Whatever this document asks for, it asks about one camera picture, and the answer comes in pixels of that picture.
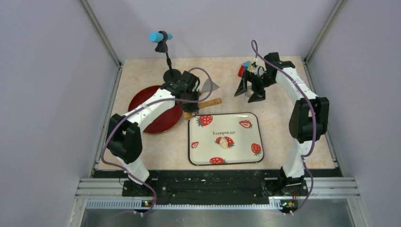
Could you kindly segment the wooden dough roller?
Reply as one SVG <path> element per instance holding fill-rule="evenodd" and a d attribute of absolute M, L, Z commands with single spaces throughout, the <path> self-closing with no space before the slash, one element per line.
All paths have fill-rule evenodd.
<path fill-rule="evenodd" d="M 222 103 L 221 98 L 215 98 L 215 99 L 211 99 L 209 101 L 194 103 L 196 108 L 193 111 L 183 111 L 183 118 L 185 120 L 189 120 L 189 119 L 193 118 L 199 112 L 200 109 L 214 106 L 214 105 L 219 105 L 221 103 Z"/>

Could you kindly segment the white strawberry print tray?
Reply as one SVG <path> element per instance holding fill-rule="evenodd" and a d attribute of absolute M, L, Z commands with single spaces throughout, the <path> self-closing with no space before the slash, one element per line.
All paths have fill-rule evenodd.
<path fill-rule="evenodd" d="M 188 160 L 195 166 L 258 163 L 264 150 L 253 113 L 198 115 L 188 121 Z"/>

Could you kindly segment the white dough lump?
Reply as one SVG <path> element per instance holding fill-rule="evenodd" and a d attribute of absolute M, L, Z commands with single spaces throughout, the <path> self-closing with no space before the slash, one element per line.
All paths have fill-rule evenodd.
<path fill-rule="evenodd" d="M 228 149 L 228 141 L 224 137 L 220 139 L 219 145 L 222 149 Z"/>

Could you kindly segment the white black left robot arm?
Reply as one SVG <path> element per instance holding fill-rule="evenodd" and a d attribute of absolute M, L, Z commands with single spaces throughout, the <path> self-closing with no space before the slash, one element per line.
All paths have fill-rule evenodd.
<path fill-rule="evenodd" d="M 143 103 L 123 115 L 114 114 L 109 120 L 103 151 L 109 150 L 119 160 L 117 167 L 128 174 L 139 195 L 149 194 L 152 188 L 152 183 L 147 180 L 149 171 L 140 159 L 142 133 L 156 118 L 178 103 L 194 110 L 199 101 L 199 77 L 188 71 L 173 70 L 172 73 L 173 76 L 167 77 Z"/>

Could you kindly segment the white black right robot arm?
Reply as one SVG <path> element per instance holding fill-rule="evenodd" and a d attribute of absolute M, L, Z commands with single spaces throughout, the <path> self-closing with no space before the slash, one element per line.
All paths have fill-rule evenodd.
<path fill-rule="evenodd" d="M 251 87 L 253 94 L 249 103 L 263 101 L 265 89 L 279 84 L 292 101 L 294 107 L 288 127 L 293 145 L 287 161 L 280 169 L 278 191 L 290 195 L 303 183 L 305 160 L 311 155 L 316 142 L 327 132 L 329 100 L 319 97 L 300 78 L 291 61 L 282 61 L 277 52 L 263 57 L 264 66 L 253 61 L 243 63 L 238 72 L 241 78 L 235 96 L 244 94 Z"/>

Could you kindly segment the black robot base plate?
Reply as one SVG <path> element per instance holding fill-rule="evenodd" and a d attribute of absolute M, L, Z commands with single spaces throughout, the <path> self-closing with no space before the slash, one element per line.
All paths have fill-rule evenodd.
<path fill-rule="evenodd" d="M 300 199 L 307 195 L 310 175 L 300 186 L 278 188 L 280 171 L 263 170 L 151 170 L 141 186 L 123 171 L 96 170 L 81 180 L 78 195 L 93 197 L 154 197 L 157 205 L 267 205 L 273 198 Z"/>

